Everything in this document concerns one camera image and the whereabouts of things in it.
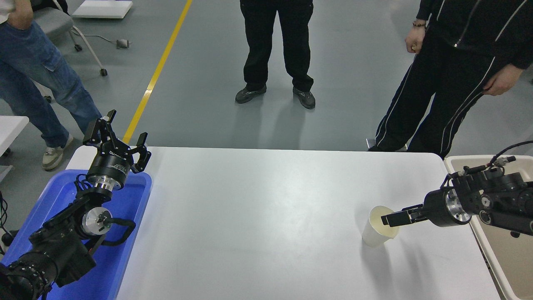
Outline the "person's right hand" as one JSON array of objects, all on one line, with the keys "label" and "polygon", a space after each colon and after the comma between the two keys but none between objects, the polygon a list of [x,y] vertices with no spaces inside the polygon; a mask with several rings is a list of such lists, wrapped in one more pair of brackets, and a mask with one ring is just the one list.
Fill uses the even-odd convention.
[{"label": "person's right hand", "polygon": [[408,32],[405,43],[408,53],[419,54],[425,37],[425,26],[413,26]]}]

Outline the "person's hand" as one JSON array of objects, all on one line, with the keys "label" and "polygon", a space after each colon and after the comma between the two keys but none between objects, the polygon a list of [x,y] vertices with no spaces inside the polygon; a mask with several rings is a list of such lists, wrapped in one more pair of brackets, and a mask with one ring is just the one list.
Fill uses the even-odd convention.
[{"label": "person's hand", "polygon": [[14,0],[15,10],[8,15],[7,23],[17,29],[29,29],[32,26],[34,12],[30,0]]}]

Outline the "person's left hand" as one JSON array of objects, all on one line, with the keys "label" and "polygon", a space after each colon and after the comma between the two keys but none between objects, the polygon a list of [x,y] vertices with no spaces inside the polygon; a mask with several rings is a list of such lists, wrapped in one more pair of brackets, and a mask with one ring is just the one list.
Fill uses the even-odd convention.
[{"label": "person's left hand", "polygon": [[482,94],[498,96],[506,93],[514,87],[523,72],[523,69],[514,66],[512,63],[507,64],[491,76],[482,88]]}]

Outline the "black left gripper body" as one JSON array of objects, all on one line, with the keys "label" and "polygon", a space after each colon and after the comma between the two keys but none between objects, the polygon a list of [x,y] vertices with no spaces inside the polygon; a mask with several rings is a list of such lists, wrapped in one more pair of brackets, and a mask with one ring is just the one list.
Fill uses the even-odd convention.
[{"label": "black left gripper body", "polygon": [[132,156],[127,153],[129,148],[129,145],[121,141],[102,142],[86,179],[94,185],[100,178],[107,177],[115,181],[114,186],[124,186],[133,164]]}]

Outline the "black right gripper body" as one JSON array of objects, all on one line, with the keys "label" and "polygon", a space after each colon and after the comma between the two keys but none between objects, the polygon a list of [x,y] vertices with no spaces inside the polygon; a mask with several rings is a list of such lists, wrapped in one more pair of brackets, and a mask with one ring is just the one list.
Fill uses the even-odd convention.
[{"label": "black right gripper body", "polygon": [[426,194],[423,207],[421,209],[422,215],[439,227],[450,226],[448,206],[446,202],[447,190],[433,190]]}]

